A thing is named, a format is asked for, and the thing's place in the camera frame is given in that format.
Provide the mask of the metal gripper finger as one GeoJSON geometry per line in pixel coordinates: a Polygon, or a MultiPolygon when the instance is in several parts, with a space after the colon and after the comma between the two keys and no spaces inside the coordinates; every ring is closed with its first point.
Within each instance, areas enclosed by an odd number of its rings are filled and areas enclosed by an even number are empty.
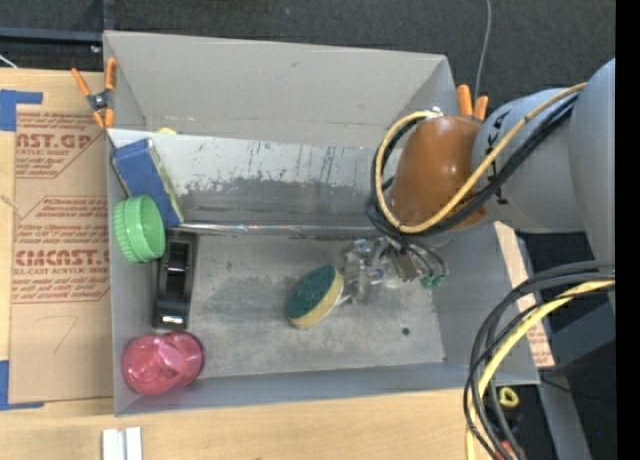
{"type": "Polygon", "coordinates": [[[360,268],[376,268],[380,264],[383,247],[381,239],[358,239],[354,242],[354,254],[360,268]]]}
{"type": "Polygon", "coordinates": [[[361,266],[359,263],[347,263],[342,271],[344,289],[343,302],[365,304],[381,284],[379,269],[361,266]]]}

